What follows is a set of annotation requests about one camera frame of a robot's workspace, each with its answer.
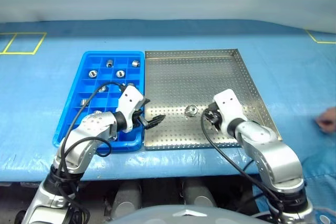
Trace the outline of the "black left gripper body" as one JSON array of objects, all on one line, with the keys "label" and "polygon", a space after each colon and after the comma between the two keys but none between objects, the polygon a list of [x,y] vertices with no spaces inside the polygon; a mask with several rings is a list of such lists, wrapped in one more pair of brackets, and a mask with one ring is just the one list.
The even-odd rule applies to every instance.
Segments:
[{"label": "black left gripper body", "polygon": [[144,98],[135,104],[134,112],[132,114],[133,128],[140,126],[143,126],[145,129],[149,128],[149,122],[143,117],[142,107],[150,101],[150,99]]}]

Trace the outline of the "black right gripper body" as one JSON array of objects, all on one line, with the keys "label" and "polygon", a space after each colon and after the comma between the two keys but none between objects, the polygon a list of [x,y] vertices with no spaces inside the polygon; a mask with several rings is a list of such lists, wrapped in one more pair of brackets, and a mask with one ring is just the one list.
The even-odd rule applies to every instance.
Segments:
[{"label": "black right gripper body", "polygon": [[215,127],[217,131],[221,131],[222,115],[216,102],[212,102],[204,111],[206,120]]}]

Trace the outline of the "bare hand of bystander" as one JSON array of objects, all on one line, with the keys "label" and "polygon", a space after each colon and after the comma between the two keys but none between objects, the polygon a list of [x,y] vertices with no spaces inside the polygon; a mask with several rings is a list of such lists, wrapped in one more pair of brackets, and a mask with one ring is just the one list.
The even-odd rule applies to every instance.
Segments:
[{"label": "bare hand of bystander", "polygon": [[322,114],[316,118],[316,123],[321,131],[325,133],[335,132],[335,117],[336,109],[331,107],[326,109]]}]

